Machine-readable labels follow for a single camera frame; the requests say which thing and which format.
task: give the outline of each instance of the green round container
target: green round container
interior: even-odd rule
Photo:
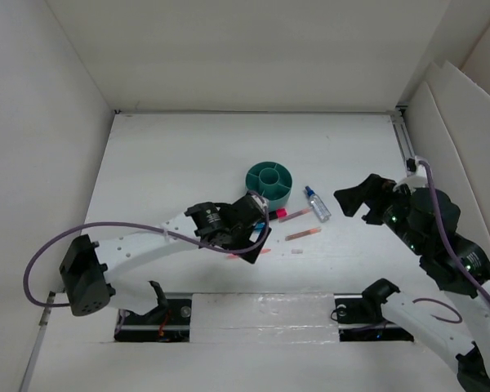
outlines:
[[[292,176],[282,165],[276,162],[262,162],[251,167],[245,177],[249,190],[269,200],[269,211],[275,211],[287,204],[291,194]]]

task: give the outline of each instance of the clear bottle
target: clear bottle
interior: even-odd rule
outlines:
[[[321,222],[326,222],[330,219],[331,213],[328,208],[325,206],[325,203],[321,200],[321,198],[314,193],[314,191],[309,187],[305,187],[305,192],[307,194],[307,198],[309,199],[310,206],[314,209],[314,212],[318,216]]]

